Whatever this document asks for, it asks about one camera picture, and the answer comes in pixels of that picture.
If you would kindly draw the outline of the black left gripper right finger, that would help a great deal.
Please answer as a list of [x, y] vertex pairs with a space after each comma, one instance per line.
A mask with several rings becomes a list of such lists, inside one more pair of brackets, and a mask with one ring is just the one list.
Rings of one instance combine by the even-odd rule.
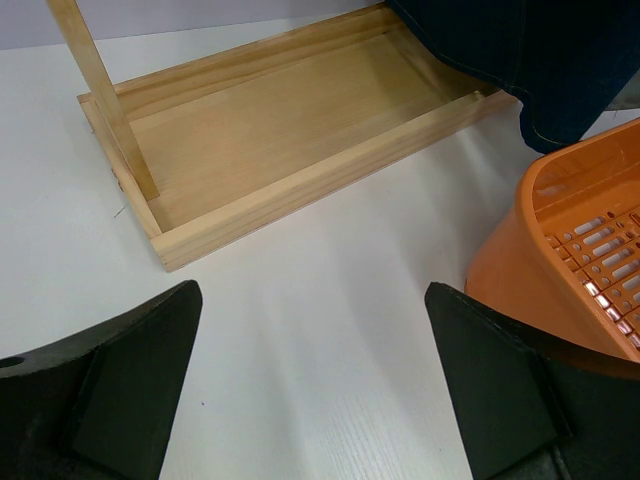
[[425, 306], [475, 479], [636, 479], [639, 366], [443, 283]]

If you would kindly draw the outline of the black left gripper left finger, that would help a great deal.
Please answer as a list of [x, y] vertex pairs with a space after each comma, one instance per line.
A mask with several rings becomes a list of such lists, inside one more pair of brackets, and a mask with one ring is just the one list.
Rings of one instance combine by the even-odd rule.
[[194, 280], [1, 361], [4, 479], [156, 479], [203, 305]]

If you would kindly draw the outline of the dark blue denim garment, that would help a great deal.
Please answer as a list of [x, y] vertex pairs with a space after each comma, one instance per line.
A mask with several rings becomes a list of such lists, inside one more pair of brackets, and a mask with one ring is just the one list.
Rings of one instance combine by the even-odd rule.
[[639, 3], [547, 0], [390, 2], [440, 61], [523, 105], [526, 145], [578, 142], [639, 72]]

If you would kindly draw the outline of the grey pleated skirt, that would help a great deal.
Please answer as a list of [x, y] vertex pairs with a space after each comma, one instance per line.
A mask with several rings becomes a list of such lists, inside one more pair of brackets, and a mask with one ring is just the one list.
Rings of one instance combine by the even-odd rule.
[[637, 72], [607, 106], [607, 111], [640, 108], [640, 72]]

